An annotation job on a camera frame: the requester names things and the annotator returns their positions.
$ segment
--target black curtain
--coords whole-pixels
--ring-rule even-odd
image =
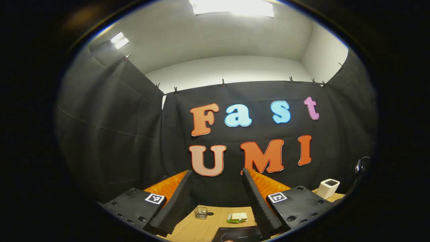
[[[332,178],[341,182],[337,192],[345,193],[353,184],[354,166],[358,159],[370,156],[375,142],[377,110],[375,94],[371,90],[366,70],[350,50],[344,68],[325,88],[312,82],[256,81],[181,90],[169,93],[163,108],[162,161],[169,175],[190,169],[191,152],[188,147],[206,147],[204,165],[214,166],[213,145],[225,145],[224,169],[215,177],[196,174],[189,210],[195,205],[220,207],[249,206],[242,185],[240,171],[244,167],[244,142],[256,142],[264,152],[271,140],[282,139],[284,170],[264,175],[290,187],[305,186],[316,189],[322,180]],[[320,114],[312,120],[304,100],[311,97]],[[291,120],[276,124],[270,105],[285,100],[289,104]],[[216,103],[215,122],[207,125],[211,132],[193,137],[195,107]],[[228,127],[224,123],[226,108],[244,104],[252,119],[248,127]],[[301,145],[298,138],[311,135],[311,163],[299,166]]]
[[[163,93],[110,41],[86,45],[62,81],[57,135],[75,179],[106,202],[163,176]]]

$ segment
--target orange soft gripper pad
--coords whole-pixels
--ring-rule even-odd
[[[169,202],[170,198],[172,197],[173,193],[175,192],[176,188],[181,183],[186,173],[187,171],[176,174],[163,181],[160,181],[159,183],[153,186],[148,187],[144,191],[165,196],[166,203],[164,205],[166,205],[167,202]]]
[[[277,192],[283,192],[288,189],[291,189],[288,186],[285,186],[282,183],[279,183],[271,178],[268,178],[265,175],[262,175],[254,170],[248,169],[249,174],[251,175],[254,183],[257,186],[258,191],[260,192],[263,199],[266,201],[266,204],[270,207],[269,203],[266,200],[267,195],[274,194]]]

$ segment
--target fluorescent light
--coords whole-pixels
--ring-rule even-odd
[[[273,5],[263,0],[190,0],[195,15],[232,12],[242,15],[274,17]]]
[[[118,34],[116,34],[113,38],[111,38],[112,43],[117,42],[118,40],[120,40],[120,38],[122,38],[124,35],[119,32]]]
[[[118,43],[116,43],[115,47],[117,49],[119,49],[119,48],[125,46],[128,42],[129,42],[129,40],[127,38],[124,38],[124,39],[120,40]]]

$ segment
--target ceiling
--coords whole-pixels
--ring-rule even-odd
[[[130,41],[120,51],[144,74],[216,56],[271,56],[300,61],[312,20],[273,2],[274,18],[210,13],[195,16],[188,0],[160,0],[104,30],[95,41],[122,32]]]

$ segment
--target orange letter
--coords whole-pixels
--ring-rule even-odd
[[[298,161],[298,165],[306,165],[312,160],[310,158],[310,140],[312,137],[310,135],[303,135],[298,138],[298,141],[301,145],[300,151],[300,160]]]
[[[209,125],[212,125],[214,124],[215,120],[214,113],[210,110],[218,112],[219,107],[216,105],[216,103],[213,103],[190,110],[190,113],[192,113],[194,117],[194,129],[191,131],[192,136],[209,134],[211,132],[211,129],[206,127],[206,121],[209,123]]]
[[[221,174],[224,169],[224,151],[227,150],[225,146],[211,146],[214,152],[215,165],[212,169],[207,169],[203,164],[203,152],[206,151],[204,146],[190,146],[191,163],[193,170],[202,176],[214,177]]]
[[[263,173],[267,164],[267,172],[282,171],[282,146],[283,140],[272,140],[267,146],[266,152],[263,155],[260,147],[255,142],[246,142],[240,145],[240,148],[245,152],[245,168],[252,169],[252,164],[255,164],[258,172]]]

